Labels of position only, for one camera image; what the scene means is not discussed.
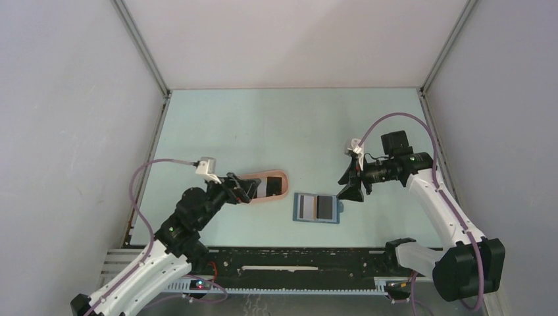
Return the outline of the aluminium frame rail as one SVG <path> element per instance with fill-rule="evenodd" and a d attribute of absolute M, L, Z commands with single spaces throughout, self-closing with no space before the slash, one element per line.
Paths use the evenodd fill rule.
<path fill-rule="evenodd" d="M 201 265 L 186 274 L 213 277 L 229 293 L 371 294 L 410 289 L 406 286 L 380 285 L 388 281 L 402 283 L 411 277 L 391 248 L 254 248 L 210 247 Z M 131 264 L 132 255 L 144 256 L 139 249 L 108 252 L 101 275 L 113 276 Z M 499 288 L 504 253 L 483 250 L 484 293 Z M 473 250 L 451 249 L 446 259 L 435 260 L 432 282 L 447 302 L 478 295 L 478 265 Z"/>

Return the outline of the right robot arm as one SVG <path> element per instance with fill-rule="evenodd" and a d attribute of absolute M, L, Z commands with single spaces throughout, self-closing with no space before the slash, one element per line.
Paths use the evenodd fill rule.
<path fill-rule="evenodd" d="M 442 243 L 440 250 L 433 250 L 412 238 L 387 242 L 385 271 L 416 271 L 431 279 L 447 302 L 498 291 L 505 261 L 502 242 L 487 238 L 472 224 L 446 192 L 433 158 L 414 152 L 404 131 L 384 134 L 381 140 L 385 157 L 374 162 L 365 159 L 360 139 L 347 142 L 345 154 L 351 162 L 338 181 L 343 186 L 338 198 L 362 202 L 373 184 L 399 181 L 419 201 Z"/>

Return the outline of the gold credit card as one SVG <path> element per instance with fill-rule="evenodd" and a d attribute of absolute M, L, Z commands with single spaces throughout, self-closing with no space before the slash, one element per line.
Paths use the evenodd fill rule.
<path fill-rule="evenodd" d="M 312 219 L 316 220 L 317 218 L 317 197 L 313 196 L 313 202 L 312 202 Z"/>

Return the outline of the blue card holder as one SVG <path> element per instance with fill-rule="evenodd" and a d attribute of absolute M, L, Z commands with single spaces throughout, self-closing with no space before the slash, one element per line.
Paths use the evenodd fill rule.
<path fill-rule="evenodd" d="M 334 195 L 295 193 L 293 221 L 339 224 L 343 203 Z"/>

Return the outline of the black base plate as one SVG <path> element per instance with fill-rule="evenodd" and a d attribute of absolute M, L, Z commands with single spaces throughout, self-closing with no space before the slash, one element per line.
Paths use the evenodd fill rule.
<path fill-rule="evenodd" d="M 372 291 L 379 282 L 407 280 L 382 248 L 211 247 L 197 276 L 216 277 L 228 290 Z"/>

